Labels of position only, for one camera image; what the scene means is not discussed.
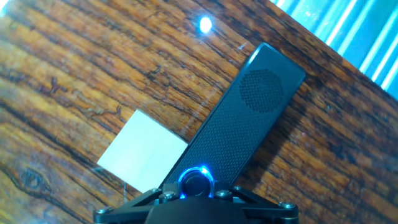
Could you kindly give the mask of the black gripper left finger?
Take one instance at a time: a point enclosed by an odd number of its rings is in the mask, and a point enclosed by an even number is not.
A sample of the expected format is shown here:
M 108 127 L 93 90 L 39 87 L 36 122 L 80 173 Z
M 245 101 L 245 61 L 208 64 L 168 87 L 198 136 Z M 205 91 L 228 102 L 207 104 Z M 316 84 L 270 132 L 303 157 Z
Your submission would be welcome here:
M 162 188 L 153 188 L 144 192 L 118 208 L 107 206 L 96 209 L 93 212 L 93 223 L 145 223 L 153 208 L 162 203 L 177 200 L 180 196 L 179 183 L 165 184 Z

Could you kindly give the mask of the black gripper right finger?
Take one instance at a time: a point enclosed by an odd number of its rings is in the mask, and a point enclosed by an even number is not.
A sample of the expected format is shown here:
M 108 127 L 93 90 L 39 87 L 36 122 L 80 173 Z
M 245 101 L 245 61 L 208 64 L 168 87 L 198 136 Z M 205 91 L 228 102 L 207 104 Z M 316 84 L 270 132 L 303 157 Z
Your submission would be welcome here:
M 247 223 L 299 224 L 299 208 L 294 203 L 273 203 L 240 186 L 217 190 L 213 198 L 231 202 L 243 212 Z

